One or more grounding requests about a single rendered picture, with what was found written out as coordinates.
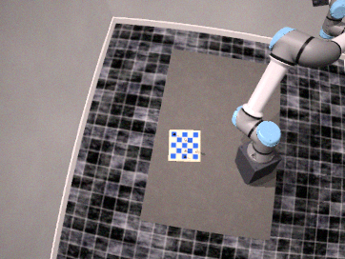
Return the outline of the blue and cream chessboard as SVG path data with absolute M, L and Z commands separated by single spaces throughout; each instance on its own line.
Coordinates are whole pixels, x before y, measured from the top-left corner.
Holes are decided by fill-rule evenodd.
M 194 152 L 195 149 L 198 152 Z M 200 130 L 170 129 L 169 161 L 200 162 Z

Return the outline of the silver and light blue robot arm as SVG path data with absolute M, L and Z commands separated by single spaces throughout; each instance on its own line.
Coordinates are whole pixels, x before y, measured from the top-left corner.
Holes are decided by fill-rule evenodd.
M 324 41 L 296 29 L 280 30 L 270 43 L 271 62 L 251 99 L 233 114 L 233 124 L 253 140 L 247 147 L 247 154 L 257 164 L 267 164 L 273 159 L 274 148 L 281 137 L 278 125 L 261 118 L 287 70 L 295 63 L 306 68 L 329 66 L 345 52 L 345 23 L 341 22 L 345 16 L 345 0 L 312 1 L 313 7 L 329 5 L 319 35 L 324 39 L 336 37 L 334 41 Z

